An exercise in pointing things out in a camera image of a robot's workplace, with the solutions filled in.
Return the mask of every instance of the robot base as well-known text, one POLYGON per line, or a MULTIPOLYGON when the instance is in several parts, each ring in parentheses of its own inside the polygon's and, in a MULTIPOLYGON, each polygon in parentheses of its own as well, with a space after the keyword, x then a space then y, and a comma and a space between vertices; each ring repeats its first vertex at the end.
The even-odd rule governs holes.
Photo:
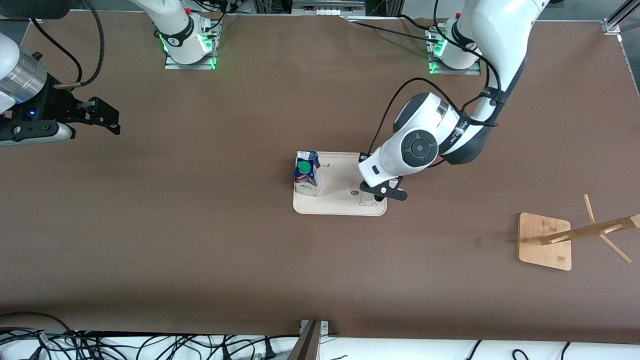
POLYGON ((518 217, 518 259, 558 270, 571 270, 571 242, 551 245, 529 243, 527 239, 561 233, 571 229, 566 220, 521 213, 518 217))
MULTIPOLYGON (((207 23, 211 25, 211 20, 206 19, 207 23)), ((206 35, 210 36, 210 40, 203 41, 203 46, 211 47, 211 52, 203 56, 202 59, 192 64, 181 64, 172 59, 167 53, 166 46, 164 46, 164 53, 166 58, 164 59, 164 68, 169 70, 215 70, 216 63, 218 62, 218 47, 220 46, 220 33, 222 30, 222 23, 219 22, 215 27, 209 30, 206 35)))
POLYGON ((374 195, 360 190, 362 175, 358 171, 356 152, 318 151, 322 176, 320 196, 300 195, 293 190, 293 208, 300 214, 356 215, 378 217, 387 210, 387 199, 376 201, 374 195))
MULTIPOLYGON (((444 28, 444 24, 439 24, 440 29, 444 28)), ((431 26, 429 30, 424 31, 425 37, 428 39, 442 40, 442 37, 436 30, 435 26, 431 26)), ((436 55, 440 51, 440 44, 427 43, 427 54, 429 58, 430 74, 449 74, 449 75, 480 75, 480 60, 471 65, 467 69, 452 69, 445 65, 444 62, 436 55)))

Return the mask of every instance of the white robotic arm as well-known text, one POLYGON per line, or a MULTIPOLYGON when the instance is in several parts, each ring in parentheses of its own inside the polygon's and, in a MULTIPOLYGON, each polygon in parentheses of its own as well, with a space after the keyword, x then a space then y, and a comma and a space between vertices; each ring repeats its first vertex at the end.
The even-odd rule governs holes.
POLYGON ((129 0, 144 10, 160 32, 169 56, 177 63, 191 64, 213 49, 211 20, 189 13, 180 0, 129 0))
MULTIPOLYGON (((411 98, 394 121, 394 135, 358 165, 369 188, 424 170, 437 155, 451 164, 478 156, 524 69, 529 33, 545 5, 544 0, 467 0, 457 23, 447 25, 457 29, 447 33, 462 34, 458 41, 471 51, 477 45, 495 67, 500 86, 491 73, 472 116, 458 114, 435 94, 411 98)), ((471 66, 475 57, 451 45, 441 56, 459 69, 471 66)))
MULTIPOLYGON (((20 16, 57 19, 71 6, 70 1, 33 1, 39 1, 41 9, 31 10, 24 4, 26 1, 14 0, 0 0, 0 9, 20 16)), ((152 18, 168 54, 177 63, 197 62, 212 51, 211 20, 187 13, 180 0, 131 2, 152 18)), ((0 146, 73 138, 75 131, 67 125, 71 122, 99 125, 116 135, 120 133, 117 110, 97 97, 78 101, 38 60, 0 33, 0 146), (7 110, 12 111, 11 118, 3 115, 7 110)))

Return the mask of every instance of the wooden stand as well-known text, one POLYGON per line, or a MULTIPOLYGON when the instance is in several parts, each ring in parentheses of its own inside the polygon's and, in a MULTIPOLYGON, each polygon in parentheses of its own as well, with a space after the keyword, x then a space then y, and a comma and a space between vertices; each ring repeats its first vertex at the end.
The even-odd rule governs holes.
POLYGON ((631 259, 605 235, 640 227, 640 214, 596 224, 589 197, 584 195, 591 225, 571 230, 568 221, 521 213, 518 217, 518 259, 560 270, 571 270, 571 241, 599 236, 627 263, 631 259))

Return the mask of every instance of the floor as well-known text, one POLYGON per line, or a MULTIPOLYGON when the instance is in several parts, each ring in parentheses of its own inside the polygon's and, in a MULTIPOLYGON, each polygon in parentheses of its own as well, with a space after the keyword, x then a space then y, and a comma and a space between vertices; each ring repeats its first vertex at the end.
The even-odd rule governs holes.
MULTIPOLYGON (((410 17, 433 17, 433 5, 435 0, 405 0, 403 13, 410 17)), ((560 4, 550 4, 540 15, 540 20, 602 20, 613 13, 623 0, 566 0, 560 4)), ((93 0, 98 10, 140 10, 128 0, 93 0)), ((252 1, 245 1, 245 6, 251 6, 252 1)), ((465 0, 447 0, 438 4, 438 16, 450 17, 456 12, 462 11, 465 0)), ((76 8, 82 8, 79 0, 76 0, 76 8)), ((629 28, 621 34, 630 70, 636 84, 640 81, 640 28, 633 28, 640 24, 640 12, 630 15, 621 29, 629 28)), ((25 22, 10 22, 0 20, 0 31, 15 41, 21 42, 27 28, 25 22)))

